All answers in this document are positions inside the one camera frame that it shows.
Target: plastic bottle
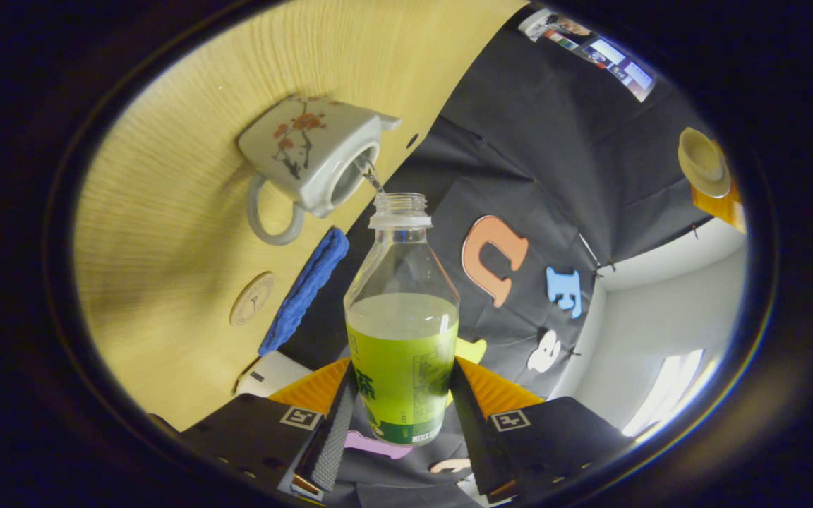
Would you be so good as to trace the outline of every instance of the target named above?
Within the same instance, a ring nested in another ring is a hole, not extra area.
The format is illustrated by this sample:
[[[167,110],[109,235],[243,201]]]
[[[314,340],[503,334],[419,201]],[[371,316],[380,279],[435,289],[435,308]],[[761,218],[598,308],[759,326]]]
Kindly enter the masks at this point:
[[[460,296],[426,240],[417,193],[380,193],[375,244],[344,297],[359,396],[372,430],[398,445],[438,436],[459,324]]]

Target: orange letter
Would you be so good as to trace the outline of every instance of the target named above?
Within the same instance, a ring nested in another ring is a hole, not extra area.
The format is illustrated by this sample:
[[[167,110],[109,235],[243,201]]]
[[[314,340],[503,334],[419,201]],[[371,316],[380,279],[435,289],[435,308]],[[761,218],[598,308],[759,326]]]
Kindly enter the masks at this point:
[[[466,235],[462,251],[464,271],[472,282],[477,283],[488,295],[494,296],[494,306],[499,308],[504,305],[507,295],[510,294],[513,281],[510,280],[510,277],[504,277],[503,280],[498,279],[481,264],[478,254],[487,243],[494,245],[504,256],[507,256],[510,260],[510,269],[517,271],[526,260],[529,241],[514,234],[510,226],[493,215],[486,215],[478,219],[472,225],[469,234]]]

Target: floral teacup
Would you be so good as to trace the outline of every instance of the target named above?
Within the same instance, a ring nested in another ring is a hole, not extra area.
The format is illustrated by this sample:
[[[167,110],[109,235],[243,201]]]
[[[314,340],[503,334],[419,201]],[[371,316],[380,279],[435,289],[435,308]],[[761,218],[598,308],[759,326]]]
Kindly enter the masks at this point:
[[[238,139],[258,170],[246,198],[246,215],[262,241],[284,245],[303,227],[303,213],[329,215],[356,192],[368,164],[378,158],[381,131],[401,119],[328,97],[288,97],[262,115]],[[259,219],[265,181],[294,201],[294,216],[281,234],[268,234]]]

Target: bottle label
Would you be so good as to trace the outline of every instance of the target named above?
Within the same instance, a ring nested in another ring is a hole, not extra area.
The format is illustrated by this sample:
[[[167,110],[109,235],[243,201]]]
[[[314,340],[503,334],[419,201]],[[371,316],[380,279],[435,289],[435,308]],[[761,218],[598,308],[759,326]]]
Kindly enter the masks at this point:
[[[445,419],[457,328],[409,341],[369,337],[347,325],[359,396],[375,434],[398,445],[438,436]]]

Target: blue sponge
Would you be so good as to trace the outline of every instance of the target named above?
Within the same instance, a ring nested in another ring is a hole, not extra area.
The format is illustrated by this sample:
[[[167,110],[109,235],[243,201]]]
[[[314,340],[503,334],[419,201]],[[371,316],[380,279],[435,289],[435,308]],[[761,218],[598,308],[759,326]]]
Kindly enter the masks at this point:
[[[328,282],[328,277],[332,276],[332,271],[338,266],[338,262],[343,260],[348,249],[347,235],[341,229],[332,228],[325,238],[322,238],[319,246],[306,261],[306,266],[303,267],[294,286],[284,297],[284,302],[281,302],[275,321],[268,328],[268,334],[259,346],[259,356],[277,350],[294,334],[315,294]]]

